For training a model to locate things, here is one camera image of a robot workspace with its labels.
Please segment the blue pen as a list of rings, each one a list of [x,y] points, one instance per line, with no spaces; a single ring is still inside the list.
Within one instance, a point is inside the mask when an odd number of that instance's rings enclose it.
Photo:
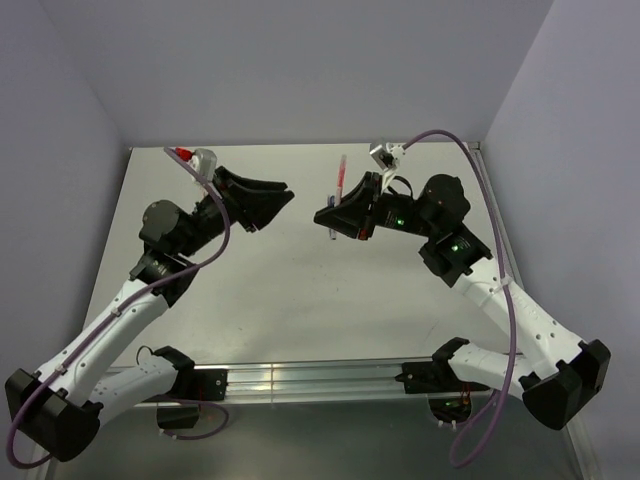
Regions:
[[[335,207],[335,196],[334,195],[329,195],[327,197],[327,207],[329,209],[333,209]],[[333,220],[332,219],[329,219],[329,225],[328,225],[327,229],[328,229],[329,239],[331,241],[335,241],[337,239],[337,232],[333,228]]]

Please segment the red highlighter pen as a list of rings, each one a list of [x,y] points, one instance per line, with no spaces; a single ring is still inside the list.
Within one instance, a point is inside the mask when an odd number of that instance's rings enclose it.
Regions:
[[[347,155],[343,154],[340,159],[337,181],[336,181],[336,192],[334,195],[334,206],[338,206],[341,203],[342,193],[344,188],[344,180],[346,174],[347,167]]]

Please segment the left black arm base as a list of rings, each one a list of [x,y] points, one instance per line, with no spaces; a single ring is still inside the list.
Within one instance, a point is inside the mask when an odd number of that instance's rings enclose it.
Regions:
[[[230,421],[230,413],[222,405],[227,386],[227,369],[196,369],[184,388],[150,399],[149,404],[156,404],[160,433],[183,441],[221,433]]]

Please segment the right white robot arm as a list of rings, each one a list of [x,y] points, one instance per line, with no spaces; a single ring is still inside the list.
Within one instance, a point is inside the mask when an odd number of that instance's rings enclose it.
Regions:
[[[443,389],[476,383],[506,389],[542,425],[561,430],[602,389],[611,360],[600,340],[586,341],[547,313],[465,225],[471,205],[459,178],[431,177],[418,197],[386,193],[366,173],[316,224],[365,241],[383,227],[426,238],[419,255],[436,277],[475,304],[509,337],[511,354],[454,338],[432,356],[431,377]]]

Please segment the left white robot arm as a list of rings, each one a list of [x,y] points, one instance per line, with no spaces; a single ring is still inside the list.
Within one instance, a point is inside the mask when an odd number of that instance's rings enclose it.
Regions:
[[[6,455],[17,459],[18,432],[69,461],[100,428],[136,404],[155,397],[187,402],[195,387],[195,363],[173,347],[153,351],[139,365],[107,377],[106,370],[152,322],[186,293],[203,263],[189,258],[230,228],[266,227],[293,199],[284,182],[240,177],[224,167],[201,182],[205,196],[186,212],[169,200],[149,205],[139,237],[143,254],[108,306],[67,347],[35,372],[16,370],[5,383],[12,419]]]

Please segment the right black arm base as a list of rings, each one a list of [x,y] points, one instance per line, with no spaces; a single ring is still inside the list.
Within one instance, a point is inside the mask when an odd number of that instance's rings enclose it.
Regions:
[[[460,380],[449,366],[453,358],[449,347],[441,347],[430,360],[408,361],[401,364],[400,373],[394,380],[403,386],[407,395],[441,394],[428,400],[431,414],[439,428],[453,431],[461,428],[473,413],[472,394],[490,392],[487,386]]]

